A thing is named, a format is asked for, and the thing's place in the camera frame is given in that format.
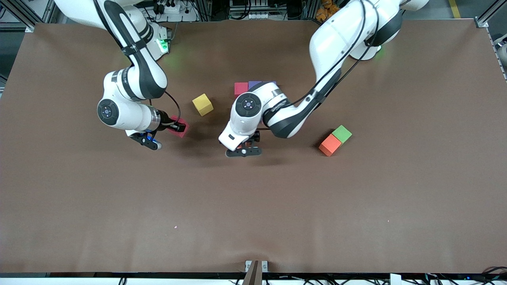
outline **yellow floor line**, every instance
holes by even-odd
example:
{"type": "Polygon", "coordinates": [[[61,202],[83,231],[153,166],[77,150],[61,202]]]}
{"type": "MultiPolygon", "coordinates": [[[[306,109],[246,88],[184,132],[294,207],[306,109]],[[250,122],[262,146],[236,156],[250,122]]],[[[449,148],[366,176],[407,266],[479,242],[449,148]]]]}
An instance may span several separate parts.
{"type": "Polygon", "coordinates": [[[452,15],[454,16],[454,19],[461,19],[458,6],[456,5],[456,0],[449,0],[449,4],[451,5],[452,15]]]}

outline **yellow cube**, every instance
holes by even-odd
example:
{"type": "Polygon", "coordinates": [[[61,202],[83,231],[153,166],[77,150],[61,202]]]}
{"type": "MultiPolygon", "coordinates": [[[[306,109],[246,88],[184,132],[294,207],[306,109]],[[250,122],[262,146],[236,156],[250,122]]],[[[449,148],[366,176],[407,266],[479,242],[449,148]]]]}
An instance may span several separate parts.
{"type": "Polygon", "coordinates": [[[209,101],[206,94],[202,94],[201,96],[192,100],[192,102],[194,103],[195,108],[197,111],[199,111],[199,114],[201,114],[201,116],[204,116],[213,111],[213,105],[209,101]]]}

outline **orange object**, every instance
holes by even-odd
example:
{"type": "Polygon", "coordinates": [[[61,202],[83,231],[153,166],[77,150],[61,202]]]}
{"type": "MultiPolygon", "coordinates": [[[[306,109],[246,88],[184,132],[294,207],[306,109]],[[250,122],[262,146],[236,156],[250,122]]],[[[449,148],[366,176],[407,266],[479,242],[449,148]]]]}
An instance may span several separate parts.
{"type": "Polygon", "coordinates": [[[338,12],[338,10],[340,10],[340,8],[338,8],[338,6],[336,6],[334,4],[331,5],[328,9],[329,9],[328,13],[329,13],[330,17],[333,16],[336,12],[338,12]]]}
{"type": "Polygon", "coordinates": [[[332,0],[320,0],[320,2],[322,3],[322,6],[324,6],[324,8],[326,9],[329,9],[329,7],[331,7],[331,5],[333,4],[332,0]]]}
{"type": "Polygon", "coordinates": [[[325,155],[331,156],[333,152],[338,149],[339,146],[342,145],[342,142],[339,141],[333,134],[330,134],[321,144],[318,149],[320,149],[325,155]]]}
{"type": "Polygon", "coordinates": [[[315,18],[319,21],[325,21],[328,17],[328,11],[324,8],[319,8],[317,10],[317,14],[315,15],[315,18]]]}

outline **green light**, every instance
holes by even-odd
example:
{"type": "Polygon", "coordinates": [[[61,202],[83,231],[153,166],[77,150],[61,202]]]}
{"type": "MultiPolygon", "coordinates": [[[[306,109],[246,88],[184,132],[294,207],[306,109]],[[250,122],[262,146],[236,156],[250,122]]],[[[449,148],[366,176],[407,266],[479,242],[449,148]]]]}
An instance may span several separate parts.
{"type": "Polygon", "coordinates": [[[166,53],[169,51],[165,40],[157,40],[157,44],[158,44],[161,52],[166,53]]]}

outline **pink cube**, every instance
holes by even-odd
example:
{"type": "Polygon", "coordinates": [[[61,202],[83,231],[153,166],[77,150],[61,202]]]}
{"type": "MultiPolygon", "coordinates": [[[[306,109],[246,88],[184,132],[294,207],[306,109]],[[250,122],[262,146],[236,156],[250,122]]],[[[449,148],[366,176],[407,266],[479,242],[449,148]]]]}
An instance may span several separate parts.
{"type": "MultiPolygon", "coordinates": [[[[178,118],[178,116],[171,116],[172,120],[176,121],[177,118],[178,118]]],[[[176,132],[176,131],[173,131],[171,129],[166,129],[166,130],[169,131],[170,133],[172,133],[175,136],[179,136],[179,137],[183,138],[183,136],[189,131],[189,125],[188,125],[188,123],[183,118],[180,118],[178,120],[178,122],[182,123],[182,124],[185,124],[186,127],[185,127],[185,130],[183,132],[176,132]]]]}
{"type": "Polygon", "coordinates": [[[248,91],[248,82],[236,82],[234,83],[234,98],[248,91]]]}

